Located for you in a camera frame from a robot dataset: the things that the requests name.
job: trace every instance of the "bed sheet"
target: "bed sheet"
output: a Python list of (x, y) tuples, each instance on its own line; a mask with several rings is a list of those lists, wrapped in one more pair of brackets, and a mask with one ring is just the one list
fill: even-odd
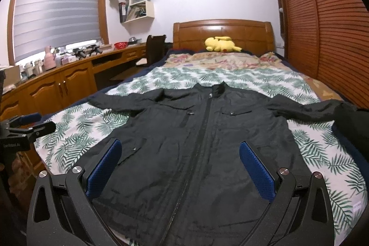
[[(302, 104), (319, 101), (299, 73), (276, 68), (241, 70), (158, 67), (110, 90), (110, 95), (144, 93), (157, 88), (190, 88), (196, 83), (212, 86), (221, 82), (252, 89), (273, 97), (285, 95)], [(65, 173), (77, 159), (98, 141), (127, 120), (125, 114), (101, 110), (88, 103), (68, 108), (51, 118), (57, 130), (35, 144), (36, 150), (53, 174)], [(332, 134), (333, 122), (301, 123), (288, 120), (301, 154), (313, 171), (324, 174), (333, 209), (335, 244), (339, 245), (355, 225), (367, 204), (364, 179), (344, 147)]]
[[(281, 60), (273, 52), (268, 52), (260, 57), (250, 53), (218, 53), (218, 52), (201, 52), (196, 54), (177, 53), (171, 54), (163, 67), (187, 67), (187, 68), (206, 68), (217, 69), (223, 68), (228, 70), (255, 69), (255, 68), (278, 68), (285, 71), (292, 70), (290, 65)], [(300, 73), (301, 77), (311, 87), (318, 98), (323, 100), (338, 99), (342, 100), (340, 95), (323, 84), (321, 81), (313, 79), (305, 74)]]

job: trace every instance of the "yellow plush toy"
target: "yellow plush toy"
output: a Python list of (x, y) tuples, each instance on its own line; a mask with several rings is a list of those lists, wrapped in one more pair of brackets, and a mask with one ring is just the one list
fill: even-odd
[(205, 40), (206, 50), (208, 51), (241, 51), (242, 48), (234, 45), (230, 37), (211, 37)]

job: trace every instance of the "cabinet handle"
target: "cabinet handle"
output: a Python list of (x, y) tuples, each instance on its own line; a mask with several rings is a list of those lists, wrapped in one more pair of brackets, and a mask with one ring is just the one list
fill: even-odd
[(65, 92), (66, 92), (66, 93), (67, 93), (67, 95), (68, 95), (67, 83), (66, 83), (65, 81), (63, 81), (63, 84), (64, 84)]
[(63, 90), (62, 90), (62, 85), (61, 83), (58, 84), (59, 86), (59, 92), (60, 92), (60, 95), (63, 97)]

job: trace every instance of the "cardboard box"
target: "cardboard box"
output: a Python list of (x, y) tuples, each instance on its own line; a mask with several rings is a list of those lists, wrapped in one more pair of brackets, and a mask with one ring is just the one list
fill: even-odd
[(0, 66), (0, 70), (5, 71), (4, 87), (16, 84), (21, 80), (21, 73), (19, 66)]

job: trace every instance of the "wooden wardrobe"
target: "wooden wardrobe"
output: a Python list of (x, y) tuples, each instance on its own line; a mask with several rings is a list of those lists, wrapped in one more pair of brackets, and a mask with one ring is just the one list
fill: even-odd
[(280, 0), (296, 69), (369, 108), (369, 12), (361, 0)]

